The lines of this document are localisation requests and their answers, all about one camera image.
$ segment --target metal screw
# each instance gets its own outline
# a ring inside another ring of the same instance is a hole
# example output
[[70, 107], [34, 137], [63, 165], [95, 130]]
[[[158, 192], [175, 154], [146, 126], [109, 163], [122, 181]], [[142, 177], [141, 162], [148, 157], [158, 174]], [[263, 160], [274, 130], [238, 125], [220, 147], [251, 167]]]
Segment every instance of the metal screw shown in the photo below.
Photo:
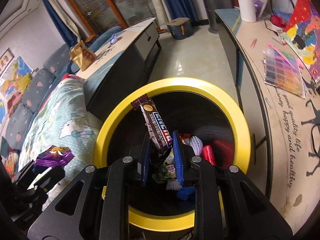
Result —
[[87, 172], [87, 173], [91, 173], [91, 172], [93, 172], [95, 170], [95, 167], [94, 166], [87, 166], [86, 168], [85, 168], [85, 172]]
[[194, 163], [199, 163], [199, 162], [201, 161], [201, 157], [199, 157], [199, 156], [193, 156], [193, 157], [191, 158], [191, 160], [192, 160]]
[[126, 157], [124, 157], [123, 159], [122, 159], [122, 161], [124, 162], [124, 163], [130, 163], [130, 162], [132, 162], [132, 157], [131, 156], [126, 156]]
[[231, 172], [236, 173], [236, 172], [239, 171], [239, 168], [238, 168], [237, 166], [232, 165], [232, 166], [229, 167], [229, 170], [230, 170]]

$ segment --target purple candy wrapper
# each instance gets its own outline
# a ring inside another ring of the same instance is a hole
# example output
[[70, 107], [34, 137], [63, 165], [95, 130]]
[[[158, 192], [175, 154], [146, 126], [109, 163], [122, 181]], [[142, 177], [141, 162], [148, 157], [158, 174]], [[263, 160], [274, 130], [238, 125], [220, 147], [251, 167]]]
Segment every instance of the purple candy wrapper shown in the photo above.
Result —
[[65, 166], [73, 158], [74, 155], [69, 148], [51, 146], [37, 157], [35, 165], [44, 167]]

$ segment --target yellow trash can rim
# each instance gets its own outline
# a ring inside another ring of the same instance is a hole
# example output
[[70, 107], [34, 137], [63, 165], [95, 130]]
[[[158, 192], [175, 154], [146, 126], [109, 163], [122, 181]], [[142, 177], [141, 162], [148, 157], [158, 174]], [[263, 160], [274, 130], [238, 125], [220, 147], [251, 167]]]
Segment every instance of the yellow trash can rim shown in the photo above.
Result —
[[[107, 166], [107, 150], [112, 135], [132, 109], [130, 103], [143, 94], [154, 97], [167, 92], [191, 92], [201, 95], [215, 103], [227, 117], [234, 136], [235, 154], [233, 164], [247, 173], [250, 161], [250, 133], [247, 122], [236, 102], [219, 87], [195, 78], [177, 77], [161, 79], [147, 84], [122, 100], [104, 122], [97, 137], [93, 164]], [[194, 226], [194, 211], [177, 216], [154, 216], [140, 212], [129, 206], [129, 222], [137, 227], [151, 231], [179, 231]]]

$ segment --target brown paper bag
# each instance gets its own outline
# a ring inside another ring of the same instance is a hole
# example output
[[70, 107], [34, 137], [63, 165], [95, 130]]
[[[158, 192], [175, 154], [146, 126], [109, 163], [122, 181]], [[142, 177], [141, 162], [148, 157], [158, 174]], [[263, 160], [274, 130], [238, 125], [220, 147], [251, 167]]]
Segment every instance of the brown paper bag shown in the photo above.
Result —
[[71, 59], [82, 71], [85, 71], [97, 58], [94, 52], [86, 47], [83, 41], [76, 44], [70, 51]]

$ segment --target stain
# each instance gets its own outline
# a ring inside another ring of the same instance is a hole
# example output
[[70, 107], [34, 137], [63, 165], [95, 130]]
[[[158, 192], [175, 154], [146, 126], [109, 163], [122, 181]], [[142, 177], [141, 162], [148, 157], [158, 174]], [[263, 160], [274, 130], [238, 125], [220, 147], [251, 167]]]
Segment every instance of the stain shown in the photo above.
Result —
[[294, 207], [299, 206], [302, 202], [302, 194], [297, 196], [295, 203], [293, 204]]
[[289, 201], [289, 198], [287, 197], [284, 206], [281, 208], [281, 214], [284, 218], [286, 218], [291, 208], [292, 208], [292, 204]]

